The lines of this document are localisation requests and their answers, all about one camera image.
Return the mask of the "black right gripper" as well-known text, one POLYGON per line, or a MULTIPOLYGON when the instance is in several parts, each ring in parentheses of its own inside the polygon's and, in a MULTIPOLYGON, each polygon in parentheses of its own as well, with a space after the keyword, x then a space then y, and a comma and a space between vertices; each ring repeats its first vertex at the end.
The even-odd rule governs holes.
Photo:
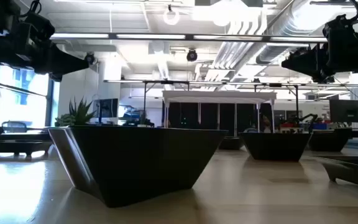
POLYGON ((358 39, 328 39, 322 48, 300 47, 290 52, 281 66, 307 75, 315 83, 334 83, 335 73, 358 73, 358 39))

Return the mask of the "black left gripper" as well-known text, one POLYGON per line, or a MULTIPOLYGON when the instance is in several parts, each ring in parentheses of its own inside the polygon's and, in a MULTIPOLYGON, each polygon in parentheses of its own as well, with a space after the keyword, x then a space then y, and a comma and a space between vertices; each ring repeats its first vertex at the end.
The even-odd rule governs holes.
POLYGON ((15 30, 11 33, 12 68, 33 69, 37 73, 49 73, 56 82, 64 75, 89 68, 80 59, 60 50, 50 36, 39 30, 15 30))

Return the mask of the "small black square pot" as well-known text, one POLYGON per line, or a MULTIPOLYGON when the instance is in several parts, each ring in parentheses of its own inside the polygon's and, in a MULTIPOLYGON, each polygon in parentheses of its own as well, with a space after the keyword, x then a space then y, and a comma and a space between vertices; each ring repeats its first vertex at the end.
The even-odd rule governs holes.
POLYGON ((51 141, 0 141, 0 153, 13 153, 15 155, 26 153, 27 156, 30 156, 37 151, 47 152, 51 145, 51 141))

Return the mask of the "small square black plate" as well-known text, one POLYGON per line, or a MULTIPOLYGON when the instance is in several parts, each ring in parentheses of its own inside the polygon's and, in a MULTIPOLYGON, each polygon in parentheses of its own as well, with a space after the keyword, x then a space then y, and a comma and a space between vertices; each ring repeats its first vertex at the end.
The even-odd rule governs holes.
POLYGON ((358 185, 358 156, 314 156, 326 170, 329 179, 345 180, 358 185))

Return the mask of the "green succulent plant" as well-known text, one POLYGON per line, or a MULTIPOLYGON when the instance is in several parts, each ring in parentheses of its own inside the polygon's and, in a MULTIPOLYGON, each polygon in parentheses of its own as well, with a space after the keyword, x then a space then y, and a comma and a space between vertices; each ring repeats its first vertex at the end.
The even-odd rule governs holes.
POLYGON ((70 100, 68 104, 68 113, 55 118, 56 127, 86 125, 96 114, 95 111, 89 112, 92 101, 89 103, 82 98, 79 103, 76 98, 70 100))

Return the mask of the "black computer monitor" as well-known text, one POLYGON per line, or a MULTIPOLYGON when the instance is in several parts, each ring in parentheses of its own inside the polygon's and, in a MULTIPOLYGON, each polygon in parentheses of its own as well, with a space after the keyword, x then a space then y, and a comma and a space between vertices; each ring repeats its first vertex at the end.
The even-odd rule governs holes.
POLYGON ((117 98, 94 100, 95 118, 117 118, 119 102, 117 98))
POLYGON ((330 100, 330 119, 337 123, 358 123, 358 100, 330 100))

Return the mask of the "person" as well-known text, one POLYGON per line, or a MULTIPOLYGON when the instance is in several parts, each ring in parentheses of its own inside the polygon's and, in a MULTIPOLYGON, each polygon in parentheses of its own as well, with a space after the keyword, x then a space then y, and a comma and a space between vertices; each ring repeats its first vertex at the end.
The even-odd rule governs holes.
POLYGON ((269 120, 268 117, 266 117, 265 115, 262 115, 262 122, 260 125, 260 130, 263 133, 271 133, 271 122, 269 120))

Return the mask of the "long ceiling light bar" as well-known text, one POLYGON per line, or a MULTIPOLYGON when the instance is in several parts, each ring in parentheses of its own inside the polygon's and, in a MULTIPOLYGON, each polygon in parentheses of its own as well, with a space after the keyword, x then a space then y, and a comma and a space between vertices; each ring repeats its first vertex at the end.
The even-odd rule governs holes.
POLYGON ((154 34, 154 33, 56 33, 52 40, 183 40, 210 42, 263 42, 263 43, 325 43, 320 36, 276 35, 219 35, 219 34, 154 34))

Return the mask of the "dark cabinet row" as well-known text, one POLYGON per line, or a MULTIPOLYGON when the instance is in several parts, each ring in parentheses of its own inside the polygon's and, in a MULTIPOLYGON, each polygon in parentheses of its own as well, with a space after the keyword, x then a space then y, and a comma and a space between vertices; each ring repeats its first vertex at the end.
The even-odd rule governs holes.
POLYGON ((168 127, 185 129, 222 129, 228 136, 235 136, 248 129, 260 126, 265 130, 264 120, 273 121, 275 128, 285 118, 295 115, 291 110, 272 111, 270 103, 170 103, 168 108, 168 127))

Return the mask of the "silver ceiling duct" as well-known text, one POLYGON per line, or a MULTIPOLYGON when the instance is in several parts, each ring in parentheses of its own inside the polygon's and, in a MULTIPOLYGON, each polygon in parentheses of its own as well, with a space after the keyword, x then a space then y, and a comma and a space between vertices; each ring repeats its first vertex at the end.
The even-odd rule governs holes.
POLYGON ((310 4, 315 0, 293 0, 279 17, 268 25, 266 35, 310 35, 333 16, 327 6, 310 4))

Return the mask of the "black aluminium table frame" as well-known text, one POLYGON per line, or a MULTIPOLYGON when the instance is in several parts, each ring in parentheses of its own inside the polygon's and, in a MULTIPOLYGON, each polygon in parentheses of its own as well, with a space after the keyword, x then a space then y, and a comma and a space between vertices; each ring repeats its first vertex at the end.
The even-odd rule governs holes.
MULTIPOLYGON (((13 134, 1 134, 0 141, 52 141, 49 134, 26 134, 26 133, 13 133, 13 134)), ((349 139, 343 148, 358 149, 358 139, 349 139)))

